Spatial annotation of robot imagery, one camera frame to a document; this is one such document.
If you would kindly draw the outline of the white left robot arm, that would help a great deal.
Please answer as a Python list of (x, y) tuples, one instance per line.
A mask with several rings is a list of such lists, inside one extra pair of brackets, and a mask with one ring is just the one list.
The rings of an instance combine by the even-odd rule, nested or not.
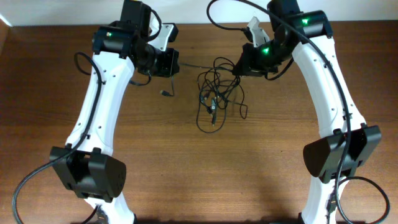
[(67, 190), (90, 204), (101, 223), (135, 223), (123, 195), (126, 165), (113, 157), (113, 137), (124, 92), (135, 72), (171, 78), (178, 52), (168, 47), (173, 23), (153, 25), (157, 13), (140, 1), (125, 1), (119, 20), (93, 36), (92, 71), (80, 115), (63, 147), (50, 160)]

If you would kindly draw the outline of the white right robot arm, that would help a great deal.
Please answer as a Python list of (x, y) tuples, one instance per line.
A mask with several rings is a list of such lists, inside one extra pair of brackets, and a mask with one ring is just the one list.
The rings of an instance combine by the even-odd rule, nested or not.
[(269, 37), (253, 17), (244, 33), (248, 43), (233, 68), (236, 76), (280, 75), (283, 61), (298, 65), (317, 114), (319, 140), (307, 144), (303, 159), (311, 176), (299, 223), (334, 223), (343, 213), (340, 197), (381, 141), (357, 109), (336, 58), (333, 30), (323, 11), (302, 12), (297, 1), (271, 1)]

